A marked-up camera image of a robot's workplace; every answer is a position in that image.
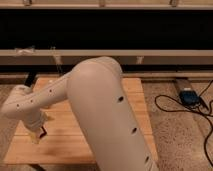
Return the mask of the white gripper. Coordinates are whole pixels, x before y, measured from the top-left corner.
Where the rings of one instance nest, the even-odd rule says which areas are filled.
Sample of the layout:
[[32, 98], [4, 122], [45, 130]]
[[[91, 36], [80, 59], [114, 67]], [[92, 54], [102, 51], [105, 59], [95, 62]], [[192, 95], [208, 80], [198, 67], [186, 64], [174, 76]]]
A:
[[31, 141], [34, 144], [38, 144], [40, 142], [40, 134], [36, 131], [41, 128], [44, 123], [47, 121], [47, 115], [42, 111], [36, 111], [35, 113], [30, 113], [25, 116], [23, 119], [24, 126], [32, 131], [29, 133]]

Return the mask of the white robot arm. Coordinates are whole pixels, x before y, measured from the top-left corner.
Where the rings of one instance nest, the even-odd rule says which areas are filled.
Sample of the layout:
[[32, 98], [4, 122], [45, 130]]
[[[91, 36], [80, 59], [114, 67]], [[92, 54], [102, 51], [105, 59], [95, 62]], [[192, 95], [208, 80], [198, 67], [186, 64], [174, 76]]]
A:
[[36, 132], [47, 120], [41, 111], [67, 100], [101, 171], [159, 171], [122, 85], [122, 69], [111, 57], [84, 60], [34, 91], [14, 87], [0, 108]]

